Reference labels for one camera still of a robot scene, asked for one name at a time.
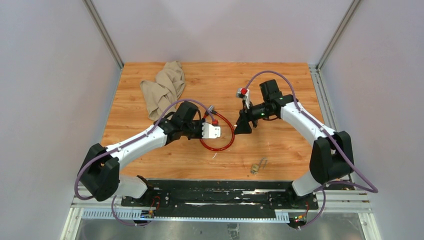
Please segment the red cable lock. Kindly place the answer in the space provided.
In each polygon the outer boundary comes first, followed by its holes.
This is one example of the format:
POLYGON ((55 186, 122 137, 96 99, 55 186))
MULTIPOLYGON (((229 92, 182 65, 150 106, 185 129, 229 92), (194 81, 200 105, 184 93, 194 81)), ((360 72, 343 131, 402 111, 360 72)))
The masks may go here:
POLYGON ((200 139, 200 144, 209 151, 212 152, 223 152, 228 150, 235 142, 234 125, 225 117, 222 113, 215 110, 213 105, 208 107, 210 113, 215 117, 216 121, 221 124, 220 137, 216 138, 218 143, 212 143, 212 140, 200 139))

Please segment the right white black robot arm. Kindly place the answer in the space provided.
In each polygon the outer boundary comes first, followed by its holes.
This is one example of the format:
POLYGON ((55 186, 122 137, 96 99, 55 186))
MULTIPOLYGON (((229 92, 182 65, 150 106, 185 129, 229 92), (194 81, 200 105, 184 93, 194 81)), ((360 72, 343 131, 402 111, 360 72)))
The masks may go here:
POLYGON ((236 96, 242 99, 242 109, 236 121, 234 134, 250 134, 259 120, 272 116, 282 119, 297 130, 311 145, 309 170, 291 182, 286 190, 286 203, 294 209, 306 202, 306 196, 322 185, 351 174, 353 166, 348 164, 353 157, 352 140, 346 131, 335 131, 310 115, 292 94, 284 95, 276 80, 259 85, 263 103, 254 105, 250 91, 241 87, 236 96))

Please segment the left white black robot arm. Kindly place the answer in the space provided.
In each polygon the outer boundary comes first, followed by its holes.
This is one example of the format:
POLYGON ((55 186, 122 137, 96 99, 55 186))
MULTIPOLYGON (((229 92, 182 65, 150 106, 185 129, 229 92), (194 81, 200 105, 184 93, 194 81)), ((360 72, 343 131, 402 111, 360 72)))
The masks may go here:
POLYGON ((189 139, 205 136, 203 119, 194 122, 194 130, 189 129, 199 107, 208 109, 203 103, 184 98, 171 105, 177 105, 177 110, 168 112, 170 108, 167 107, 146 130, 112 145, 92 145, 77 173, 74 195, 83 201, 95 199, 98 202, 114 196, 131 197, 140 206, 149 206, 153 193, 148 189, 147 181, 141 176, 122 175, 120 171, 137 158, 179 140, 181 136, 189 139))

